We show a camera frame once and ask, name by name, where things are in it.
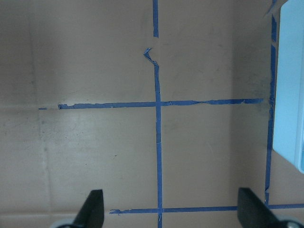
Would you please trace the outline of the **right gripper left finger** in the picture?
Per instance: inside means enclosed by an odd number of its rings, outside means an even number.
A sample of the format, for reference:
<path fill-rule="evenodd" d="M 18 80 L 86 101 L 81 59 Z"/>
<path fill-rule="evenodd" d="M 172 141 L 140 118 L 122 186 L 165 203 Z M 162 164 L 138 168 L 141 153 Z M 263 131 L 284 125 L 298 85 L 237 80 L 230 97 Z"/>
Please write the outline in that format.
<path fill-rule="evenodd" d="M 102 228 L 105 219 L 103 190 L 92 190 L 75 217 L 73 228 Z"/>

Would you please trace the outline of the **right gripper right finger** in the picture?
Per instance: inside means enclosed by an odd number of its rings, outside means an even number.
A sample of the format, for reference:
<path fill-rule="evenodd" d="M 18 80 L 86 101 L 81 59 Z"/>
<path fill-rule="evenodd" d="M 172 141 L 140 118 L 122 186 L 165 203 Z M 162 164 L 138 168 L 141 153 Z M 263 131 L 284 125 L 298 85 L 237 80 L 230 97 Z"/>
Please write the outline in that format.
<path fill-rule="evenodd" d="M 292 228 L 291 220 L 279 220 L 250 188 L 239 188 L 237 218 L 243 228 Z"/>

